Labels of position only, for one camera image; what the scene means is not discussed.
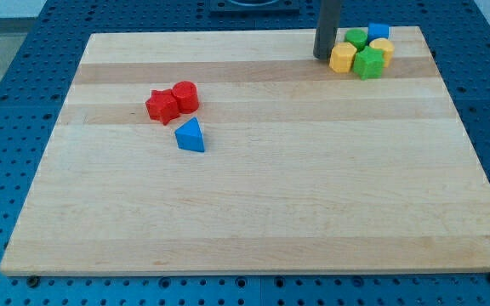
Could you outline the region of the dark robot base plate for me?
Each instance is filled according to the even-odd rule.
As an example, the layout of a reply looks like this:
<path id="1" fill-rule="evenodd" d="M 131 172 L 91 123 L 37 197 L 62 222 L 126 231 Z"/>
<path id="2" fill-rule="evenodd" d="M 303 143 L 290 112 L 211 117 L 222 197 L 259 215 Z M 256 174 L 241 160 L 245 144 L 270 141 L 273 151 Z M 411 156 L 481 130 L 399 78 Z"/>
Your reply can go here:
<path id="1" fill-rule="evenodd" d="M 298 13 L 300 0 L 208 0 L 210 14 Z"/>

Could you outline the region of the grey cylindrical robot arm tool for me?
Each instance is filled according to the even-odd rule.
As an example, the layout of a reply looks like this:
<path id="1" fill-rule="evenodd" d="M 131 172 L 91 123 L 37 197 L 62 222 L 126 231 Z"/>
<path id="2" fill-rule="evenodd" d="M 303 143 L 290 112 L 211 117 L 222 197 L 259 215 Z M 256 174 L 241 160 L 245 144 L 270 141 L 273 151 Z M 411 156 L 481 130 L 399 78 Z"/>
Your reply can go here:
<path id="1" fill-rule="evenodd" d="M 328 60 L 331 56 L 342 6 L 343 0 L 321 0 L 313 46 L 313 55 L 318 60 Z"/>

